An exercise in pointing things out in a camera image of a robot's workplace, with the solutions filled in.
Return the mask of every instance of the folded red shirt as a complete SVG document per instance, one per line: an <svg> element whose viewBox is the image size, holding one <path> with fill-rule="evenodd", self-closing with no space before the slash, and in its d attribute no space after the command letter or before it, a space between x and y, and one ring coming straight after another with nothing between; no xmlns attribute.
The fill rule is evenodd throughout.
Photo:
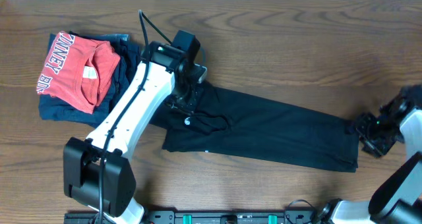
<svg viewBox="0 0 422 224"><path fill-rule="evenodd" d="M60 32L45 59L37 93L58 97L92 114L106 96L119 60L109 42Z"/></svg>

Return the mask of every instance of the clothing tag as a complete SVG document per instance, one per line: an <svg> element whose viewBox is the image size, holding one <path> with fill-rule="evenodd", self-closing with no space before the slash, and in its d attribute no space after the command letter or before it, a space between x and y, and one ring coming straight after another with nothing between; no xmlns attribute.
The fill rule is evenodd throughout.
<svg viewBox="0 0 422 224"><path fill-rule="evenodd" d="M95 71L94 67L89 67L89 66L85 66L84 67L84 78L89 78L89 79L97 79L97 73Z"/></svg>

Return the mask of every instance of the wooden surface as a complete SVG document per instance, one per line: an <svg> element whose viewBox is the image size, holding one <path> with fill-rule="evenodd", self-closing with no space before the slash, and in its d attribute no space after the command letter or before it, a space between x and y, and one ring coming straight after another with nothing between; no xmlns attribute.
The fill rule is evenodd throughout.
<svg viewBox="0 0 422 224"><path fill-rule="evenodd" d="M422 79L422 0L7 0L0 8L0 223L60 223L88 210L63 194L62 151L92 129L38 116L49 33L129 33L137 10L172 38L196 34L215 86L353 119ZM162 39L148 27L150 40ZM359 154L356 173L161 150L148 126L133 159L136 199L179 210L276 210L292 200L368 200L404 161Z"/></svg>

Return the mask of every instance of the cable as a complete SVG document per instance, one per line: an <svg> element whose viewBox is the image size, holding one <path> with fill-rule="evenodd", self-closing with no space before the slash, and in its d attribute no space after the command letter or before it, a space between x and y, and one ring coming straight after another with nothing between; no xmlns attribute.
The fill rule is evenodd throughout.
<svg viewBox="0 0 422 224"><path fill-rule="evenodd" d="M144 25L144 21L143 18L145 18L145 20L151 24L151 26L158 30L153 24L152 22L150 22L147 17L144 15L144 13L142 13L141 10L139 10L139 20L140 20L140 25L142 26L142 33L144 34L144 39L145 39L145 53L146 53L146 58L145 58L145 72L144 72L144 77L142 79L142 82L139 84L138 89L136 90L135 94L133 94L132 98L129 100L129 102L126 104L125 108L123 108L123 110L120 112L119 116L116 118L116 120L114 121L113 125L111 126L110 130L108 131L107 134L107 138L105 139L104 142L104 147L101 153L101 161L100 161L100 175L99 175L99 199L100 199L100 205L98 208L98 221L99 224L103 223L103 218L104 218L104 207L103 207L103 202L104 202L104 166L106 164L106 154L107 154L107 149L108 149L108 145L110 143L110 140L113 138L113 133L114 130L116 129L117 125L119 124L119 121L121 120L121 118L123 117L123 115L126 113L127 109L131 106L132 102L135 100L135 98L137 97L137 95L139 95L139 93L142 91L142 89L144 88L146 79L148 77L148 72L150 70L150 47L149 47L149 43L148 43L148 36L146 34L146 28Z"/></svg>
<svg viewBox="0 0 422 224"><path fill-rule="evenodd" d="M296 203L298 203L298 202L304 202L304 203L307 203L308 205L310 205L310 207L314 210L314 213L315 213L315 211L317 210L317 209L315 209L314 208L314 206L312 206L312 204L310 204L308 201L306 201L306 200L294 200L294 201L292 201L289 205L287 205L287 207L285 208L285 210L284 210L284 213L286 213L287 212L287 209L290 207L290 206L292 206L292 205L294 205L294 204L296 204ZM292 223L291 221L290 221L290 216L289 216L289 214L286 214L286 219L289 221L289 223L290 224L296 224L296 223ZM305 222L305 223L303 223L303 224L310 224L311 222L312 222L312 216L311 216L311 218L310 218L311 220L310 221L308 221L308 222Z"/></svg>

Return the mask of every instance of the wood grain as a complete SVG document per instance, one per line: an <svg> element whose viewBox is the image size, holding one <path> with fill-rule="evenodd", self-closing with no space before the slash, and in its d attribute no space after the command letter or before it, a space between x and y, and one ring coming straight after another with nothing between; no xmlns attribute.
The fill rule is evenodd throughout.
<svg viewBox="0 0 422 224"><path fill-rule="evenodd" d="M422 78L421 0L7 0L0 8L0 223L60 223L87 210L63 194L63 145L91 128L38 116L49 33L129 33L137 10L170 38L196 34L216 86L352 119ZM162 39L148 27L150 40ZM356 173L161 150L148 126L133 159L136 199L179 210L276 210L302 198L368 200L404 161L359 154Z"/></svg>

